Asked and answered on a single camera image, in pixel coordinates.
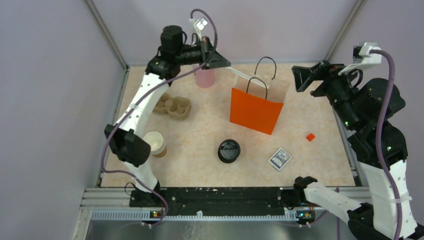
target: table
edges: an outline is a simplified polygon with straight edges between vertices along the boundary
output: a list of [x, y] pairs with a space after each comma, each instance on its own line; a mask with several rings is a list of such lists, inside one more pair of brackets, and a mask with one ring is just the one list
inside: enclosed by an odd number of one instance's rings
[[[327, 186], [354, 186], [354, 179], [333, 110], [325, 97], [312, 97], [309, 92], [296, 92], [291, 67], [278, 64], [276, 80], [291, 83], [284, 107], [272, 135], [231, 123], [231, 89], [236, 75], [225, 68], [216, 69], [216, 82], [210, 88], [195, 84], [193, 74], [175, 81], [167, 90], [172, 97], [191, 100], [190, 116], [185, 120], [167, 114], [152, 113], [144, 130], [160, 132], [165, 138], [167, 154], [151, 156], [149, 162], [161, 187], [271, 187], [292, 186], [298, 176], [312, 176]], [[253, 75], [255, 64], [233, 65]], [[258, 74], [270, 76], [273, 64], [261, 64]], [[181, 67], [181, 73], [192, 70]], [[119, 115], [121, 116], [142, 82], [145, 67], [131, 67]], [[310, 133], [315, 139], [309, 142]], [[219, 144], [236, 140], [241, 147], [238, 159], [223, 163], [218, 159]], [[268, 159], [283, 148], [292, 159], [280, 171]], [[126, 169], [111, 152], [106, 169]], [[102, 187], [123, 187], [131, 177], [121, 173], [104, 174]]]

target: black base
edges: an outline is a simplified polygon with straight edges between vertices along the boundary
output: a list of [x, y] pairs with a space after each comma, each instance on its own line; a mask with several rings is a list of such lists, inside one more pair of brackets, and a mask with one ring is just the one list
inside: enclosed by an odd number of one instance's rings
[[[161, 184], [157, 181], [156, 186], [153, 189], [155, 192], [161, 190]], [[131, 191], [131, 198], [129, 200], [130, 207], [155, 207], [161, 204], [159, 197], [153, 193], [145, 192], [139, 189]]]
[[[347, 223], [352, 234], [360, 240], [391, 240], [381, 232], [374, 229], [374, 209], [369, 203], [361, 203], [361, 207], [347, 211], [349, 222]], [[418, 240], [424, 236], [424, 227], [418, 223], [415, 232], [408, 239]]]
[[[139, 192], [131, 192], [130, 207], [162, 207], [156, 196]], [[278, 216], [285, 214], [279, 197], [290, 207], [294, 203], [288, 197], [293, 189], [279, 187], [167, 187], [158, 193], [169, 205], [168, 216], [194, 216], [200, 210], [204, 216]]]

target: gray wall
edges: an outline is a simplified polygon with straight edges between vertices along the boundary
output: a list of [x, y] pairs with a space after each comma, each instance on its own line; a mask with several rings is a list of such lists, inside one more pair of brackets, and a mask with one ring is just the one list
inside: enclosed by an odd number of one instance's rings
[[157, 52], [162, 28], [179, 25], [191, 39], [190, 11], [201, 8], [215, 22], [218, 50], [232, 62], [269, 55], [280, 62], [321, 60], [354, 0], [94, 0], [129, 65]]
[[[414, 217], [424, 223], [424, 1], [369, 0], [358, 14], [332, 63], [352, 63], [353, 46], [361, 42], [379, 42], [396, 64], [395, 84], [406, 107], [390, 122], [406, 137], [409, 157], [406, 181], [413, 200]], [[386, 78], [387, 61], [364, 72], [364, 80]]]
[[70, 239], [123, 69], [82, 0], [0, 3], [0, 239]]

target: black bag handle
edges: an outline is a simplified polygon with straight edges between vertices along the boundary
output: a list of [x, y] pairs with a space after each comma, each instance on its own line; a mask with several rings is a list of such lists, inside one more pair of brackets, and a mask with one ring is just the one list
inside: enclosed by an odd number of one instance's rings
[[263, 85], [265, 85], [265, 90], [266, 90], [265, 100], [267, 100], [267, 98], [268, 98], [268, 88], [267, 88], [267, 85], [265, 84], [265, 82], [264, 82], [264, 81], [262, 81], [261, 79], [259, 79], [259, 78], [255, 77], [255, 76], [253, 76], [253, 77], [251, 77], [251, 78], [249, 79], [249, 82], [247, 83], [246, 93], [248, 93], [248, 91], [249, 91], [249, 85], [251, 84], [251, 80], [252, 80], [252, 79], [257, 79], [257, 80], [261, 81], [261, 82], [263, 83]]
[[274, 80], [276, 78], [276, 74], [277, 74], [277, 63], [276, 63], [276, 61], [274, 61], [274, 59], [272, 57], [269, 57], [269, 56], [263, 56], [261, 59], [259, 59], [259, 61], [256, 64], [256, 68], [254, 69], [254, 74], [256, 75], [256, 71], [258, 70], [259, 63], [261, 63], [262, 59], [270, 59], [271, 61], [274, 62], [274, 67], [275, 67], [274, 76], [271, 79], [271, 80]]

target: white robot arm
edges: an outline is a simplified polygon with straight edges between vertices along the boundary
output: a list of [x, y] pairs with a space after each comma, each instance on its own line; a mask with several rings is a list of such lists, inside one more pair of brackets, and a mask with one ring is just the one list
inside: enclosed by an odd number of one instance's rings
[[[380, 54], [386, 53], [383, 53], [376, 43], [366, 42], [354, 48], [354, 64], [344, 66], [321, 61], [311, 68], [292, 68], [298, 92], [303, 92], [315, 80], [323, 80], [310, 94], [314, 97], [327, 97], [344, 127], [355, 131], [348, 141], [365, 172], [373, 205], [342, 196], [312, 177], [298, 177], [294, 188], [296, 195], [300, 196], [300, 202], [324, 207], [348, 224], [358, 239], [397, 239], [396, 229], [400, 219], [398, 235], [401, 238], [419, 239], [424, 233], [423, 226], [415, 221], [409, 203], [411, 197], [408, 194], [405, 175], [408, 156], [405, 137], [387, 121], [405, 107], [405, 101], [401, 98], [398, 88], [383, 78], [371, 79], [361, 89], [357, 88], [358, 84], [351, 84], [358, 72], [361, 81], [362, 70], [381, 63]], [[381, 122], [381, 153], [398, 189], [399, 197], [395, 197], [393, 186], [384, 170], [386, 166], [379, 160], [376, 144], [379, 112], [384, 105], [385, 93], [388, 93], [386, 89], [390, 88], [393, 90], [386, 102], [387, 111]], [[400, 204], [401, 215], [397, 204]]]
[[[130, 109], [133, 108], [134, 111], [119, 127], [121, 130], [126, 132], [133, 131], [135, 136], [139, 137], [140, 139], [143, 138], [143, 131], [147, 120], [150, 117], [150, 114], [152, 114], [152, 111], [156, 103], [161, 98], [162, 94], [164, 94], [170, 86], [165, 84], [149, 94], [145, 99], [143, 99], [143, 101], [141, 101], [140, 104], [136, 105], [136, 102], [145, 93], [164, 81], [165, 79], [161, 79], [159, 75], [153, 73], [143, 75], [141, 85], [125, 113], [129, 112]], [[119, 123], [124, 116], [125, 114], [121, 116], [115, 124]], [[150, 189], [155, 189], [156, 185], [158, 185], [158, 180], [150, 168], [149, 160], [146, 160], [146, 162], [139, 166], [135, 166], [133, 163], [128, 161], [124, 161], [123, 163], [138, 179], [141, 180], [141, 182], [143, 182]], [[148, 192], [148, 190], [141, 186], [138, 182], [135, 182], [135, 186], [141, 191]]]
[[199, 68], [202, 69], [216, 69], [231, 65], [216, 51], [216, 45], [213, 46], [207, 36], [198, 39], [195, 44], [185, 44], [183, 36], [187, 40], [187, 35], [179, 26], [170, 25], [163, 29], [161, 46], [156, 56], [147, 64], [143, 80], [131, 104], [115, 125], [108, 124], [104, 130], [106, 137], [110, 139], [111, 151], [147, 187], [136, 181], [139, 198], [143, 199], [146, 206], [153, 206], [158, 201], [150, 190], [157, 192], [160, 188], [148, 161], [151, 147], [143, 141], [144, 128], [156, 103], [180, 73], [180, 66], [200, 64]]

